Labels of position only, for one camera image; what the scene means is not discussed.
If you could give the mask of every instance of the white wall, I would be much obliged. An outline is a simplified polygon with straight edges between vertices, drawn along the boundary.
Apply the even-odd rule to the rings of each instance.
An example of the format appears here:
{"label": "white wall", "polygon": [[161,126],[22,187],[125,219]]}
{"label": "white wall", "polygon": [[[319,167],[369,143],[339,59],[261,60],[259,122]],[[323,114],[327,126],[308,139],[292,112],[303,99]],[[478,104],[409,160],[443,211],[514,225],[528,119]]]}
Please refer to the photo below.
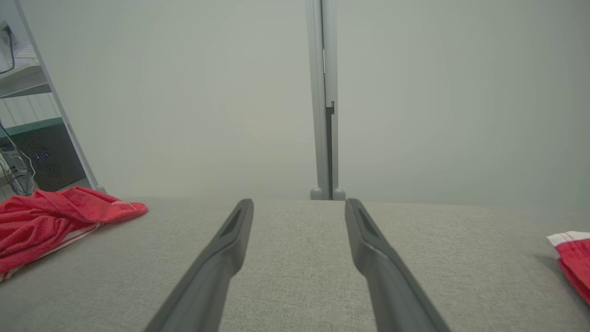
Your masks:
{"label": "white wall", "polygon": [[4,128],[59,117],[51,93],[0,99],[0,121]]}
{"label": "white wall", "polygon": [[110,194],[309,199],[303,1],[20,3]]}
{"label": "white wall", "polygon": [[590,2],[338,2],[348,197],[590,203]]}

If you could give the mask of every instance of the gray tabletop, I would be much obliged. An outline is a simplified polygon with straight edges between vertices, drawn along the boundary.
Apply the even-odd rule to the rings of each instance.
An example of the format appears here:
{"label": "gray tabletop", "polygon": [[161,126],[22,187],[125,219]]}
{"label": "gray tabletop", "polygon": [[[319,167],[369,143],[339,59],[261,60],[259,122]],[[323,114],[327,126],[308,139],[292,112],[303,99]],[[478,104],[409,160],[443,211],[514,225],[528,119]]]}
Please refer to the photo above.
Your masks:
{"label": "gray tabletop", "polygon": [[[142,331],[234,201],[139,198],[107,225],[0,284],[6,331]],[[344,203],[254,201],[242,270],[220,331],[375,331]],[[588,331],[590,309],[545,236],[590,232],[570,211],[365,203],[455,331]]]}

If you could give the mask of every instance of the white stripe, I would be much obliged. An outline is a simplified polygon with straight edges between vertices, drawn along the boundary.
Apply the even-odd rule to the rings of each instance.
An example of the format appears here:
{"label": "white stripe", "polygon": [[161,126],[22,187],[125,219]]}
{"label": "white stripe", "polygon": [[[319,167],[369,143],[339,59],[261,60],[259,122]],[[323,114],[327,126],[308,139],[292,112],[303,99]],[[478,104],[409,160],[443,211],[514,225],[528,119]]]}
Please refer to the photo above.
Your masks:
{"label": "white stripe", "polygon": [[98,224],[98,223],[91,224],[91,225],[90,225],[90,226],[88,226],[88,227],[85,227],[85,228],[82,228],[82,229],[78,229],[78,230],[75,230],[75,231],[73,231],[73,232],[69,233],[68,235],[66,235],[66,236],[64,237],[64,239],[61,241],[61,243],[64,243],[65,241],[68,241],[68,240],[69,240],[69,239],[71,239],[72,237],[74,237],[74,236],[78,236],[78,235],[80,235],[80,234],[82,234],[82,233],[86,232],[86,231],[87,231],[87,230],[89,230],[89,229],[96,228],[96,225],[97,225],[97,224]]}
{"label": "white stripe", "polygon": [[558,233],[558,234],[550,235],[547,237],[547,239],[549,239],[549,241],[551,242],[551,244],[554,247],[557,247],[558,245],[560,245],[564,242],[590,239],[590,233],[576,232],[574,230],[571,230],[571,231],[565,232],[565,233]]}
{"label": "white stripe", "polygon": [[[66,235],[66,236],[64,237],[64,240],[63,240],[63,242],[61,242],[61,244],[60,244],[60,245],[59,245],[57,248],[55,248],[55,249],[53,249],[53,250],[51,250],[51,251],[49,251],[49,252],[46,252],[45,254],[43,254],[42,256],[40,256],[39,258],[41,258],[41,257],[45,257],[45,256],[47,256],[47,255],[49,255],[49,254],[51,254],[51,253],[54,253],[54,252],[56,252],[56,251],[60,250],[61,248],[65,247],[65,246],[67,246],[67,245],[70,245],[70,244],[72,244],[72,243],[74,243],[74,242],[76,242],[76,241],[80,240],[82,237],[85,237],[85,236],[87,236],[88,234],[92,233],[93,231],[97,230],[97,229],[98,229],[98,228],[99,228],[101,225],[102,225],[101,223],[95,223],[95,224],[92,224],[92,225],[91,225],[91,226],[89,226],[89,227],[85,227],[85,228],[82,228],[82,229],[79,229],[79,230],[76,230],[76,231],[73,231],[73,232],[69,233],[68,235]],[[86,234],[84,234],[84,235],[82,235],[82,236],[80,236],[80,237],[78,237],[78,238],[75,238],[75,239],[74,239],[74,237],[76,237],[76,236],[78,236],[78,235],[81,235],[81,234],[83,234],[84,232],[88,232],[88,233],[86,233]],[[5,280],[8,280],[8,279],[10,279],[10,277],[12,277],[12,275],[13,275],[13,274],[14,274],[16,271],[20,270],[20,269],[21,269],[23,266],[25,266],[25,265],[17,266],[16,268],[14,268],[14,269],[12,269],[12,270],[10,270],[10,271],[6,272],[6,273],[5,273],[5,275],[6,275],[6,279],[5,279]]]}
{"label": "white stripe", "polygon": [[16,272],[16,271],[20,270],[20,269],[21,269],[23,266],[24,266],[24,265],[17,266],[16,268],[14,268],[14,269],[12,269],[12,270],[8,271],[8,272],[6,273],[6,279],[8,279],[8,278],[12,277],[12,275],[14,274],[14,272]]}
{"label": "white stripe", "polygon": [[[102,225],[102,224],[101,224],[101,223],[96,223],[96,224],[92,225],[91,227],[86,227],[86,228],[83,228],[83,229],[80,229],[80,230],[76,230],[75,232],[71,232],[70,234],[68,234],[68,235],[66,235],[66,236],[65,236],[65,238],[64,238],[64,242],[61,242],[61,244],[59,245],[59,247],[57,247],[57,248],[55,248],[55,249],[53,249],[53,250],[51,250],[51,251],[49,251],[49,252],[46,252],[45,254],[43,254],[42,256],[40,256],[39,258],[41,258],[41,257],[45,257],[45,256],[47,256],[47,255],[49,255],[49,254],[51,254],[51,253],[54,253],[54,252],[56,252],[56,251],[60,250],[61,248],[65,247],[65,246],[67,246],[67,245],[70,245],[70,244],[72,244],[72,243],[74,243],[74,242],[76,242],[76,241],[80,240],[82,237],[85,237],[85,236],[87,236],[88,234],[90,234],[90,233],[92,233],[93,231],[95,231],[97,228],[99,228],[99,227],[100,227],[100,225]],[[74,237],[74,236],[77,236],[77,235],[80,235],[80,234],[84,233],[84,232],[82,232],[82,230],[84,230],[85,232],[87,232],[87,231],[89,231],[89,230],[91,230],[91,231],[89,231],[88,233],[86,233],[86,234],[84,234],[84,235],[82,235],[82,236],[80,236],[80,237],[78,237],[78,238],[76,238],[76,239],[72,239],[72,237]]]}

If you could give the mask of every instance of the red and white cloth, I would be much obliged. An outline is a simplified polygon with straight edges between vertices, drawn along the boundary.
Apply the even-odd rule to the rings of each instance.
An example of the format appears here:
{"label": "red and white cloth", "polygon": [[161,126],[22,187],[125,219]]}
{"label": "red and white cloth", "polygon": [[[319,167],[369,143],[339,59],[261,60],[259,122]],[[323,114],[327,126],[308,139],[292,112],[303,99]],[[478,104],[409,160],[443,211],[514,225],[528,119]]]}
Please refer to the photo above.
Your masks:
{"label": "red and white cloth", "polygon": [[559,252],[559,266],[580,296],[590,305],[590,233],[566,232],[547,237]]}
{"label": "red and white cloth", "polygon": [[0,282],[25,264],[80,240],[103,223],[127,221],[147,211],[145,204],[121,201],[82,187],[13,196],[0,204]]}

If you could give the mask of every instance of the white wire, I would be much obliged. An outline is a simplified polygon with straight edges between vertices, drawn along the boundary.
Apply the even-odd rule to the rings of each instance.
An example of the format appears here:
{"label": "white wire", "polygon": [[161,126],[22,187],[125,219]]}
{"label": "white wire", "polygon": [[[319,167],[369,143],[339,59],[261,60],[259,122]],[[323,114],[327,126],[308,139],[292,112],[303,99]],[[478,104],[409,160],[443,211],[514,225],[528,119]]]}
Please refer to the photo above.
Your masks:
{"label": "white wire", "polygon": [[[35,180],[34,180],[34,177],[35,177],[35,174],[37,173],[37,171],[36,171],[36,170],[35,170],[35,168],[33,167],[33,161],[32,161],[32,160],[29,158],[29,156],[27,156],[27,155],[26,155],[26,154],[25,154],[25,153],[24,153],[22,150],[20,150],[16,144],[14,144],[14,142],[12,141],[12,138],[10,138],[10,135],[7,135],[6,137],[8,138],[8,140],[10,141],[10,143],[12,143],[12,146],[13,146],[15,149],[17,149],[17,151],[19,151],[19,152],[20,152],[20,153],[21,153],[23,156],[25,156],[25,158],[26,158],[26,159],[28,159],[28,160],[29,160],[29,166],[30,166],[30,167],[31,167],[31,169],[33,170],[33,174],[31,175],[31,184],[32,184],[32,187],[31,187],[31,194],[33,194],[33,189],[35,189]],[[24,192],[24,193],[28,193],[28,190],[29,190],[29,188],[24,188],[23,192]]]}

